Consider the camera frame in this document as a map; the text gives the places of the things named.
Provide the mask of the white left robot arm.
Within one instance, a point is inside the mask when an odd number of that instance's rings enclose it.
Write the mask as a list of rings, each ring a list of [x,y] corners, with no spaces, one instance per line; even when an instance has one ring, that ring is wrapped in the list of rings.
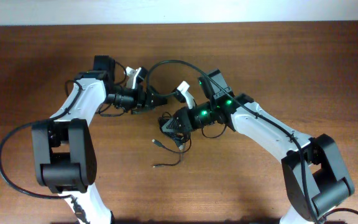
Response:
[[[59,111],[31,126],[37,182],[51,191],[50,198],[66,201],[79,223],[114,223],[95,184],[97,160],[89,126],[100,106],[127,112],[166,104],[142,88],[144,67],[126,67],[124,74],[129,78],[124,86],[115,83],[113,68],[77,74]]]

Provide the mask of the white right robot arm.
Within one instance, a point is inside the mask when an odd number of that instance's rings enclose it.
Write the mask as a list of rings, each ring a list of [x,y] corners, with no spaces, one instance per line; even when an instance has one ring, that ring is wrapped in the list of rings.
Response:
[[[251,97],[234,95],[227,85],[200,85],[209,101],[196,105],[189,85],[176,93],[187,105],[160,125],[164,134],[188,137],[191,132],[221,123],[251,138],[281,164],[291,203],[280,223],[322,223],[355,192],[354,183],[333,138],[299,132],[268,114]]]

